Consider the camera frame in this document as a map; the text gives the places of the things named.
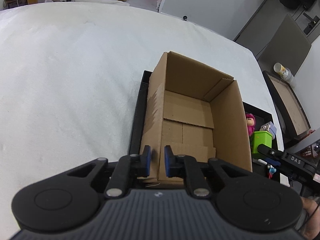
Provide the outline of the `person's right hand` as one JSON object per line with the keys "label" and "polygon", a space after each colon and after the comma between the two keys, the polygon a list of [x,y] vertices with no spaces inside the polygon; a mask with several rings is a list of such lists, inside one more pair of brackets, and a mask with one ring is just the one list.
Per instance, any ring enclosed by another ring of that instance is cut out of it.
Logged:
{"label": "person's right hand", "polygon": [[303,198],[303,209],[308,213],[303,236],[305,239],[315,239],[319,234],[319,205],[309,198]]}

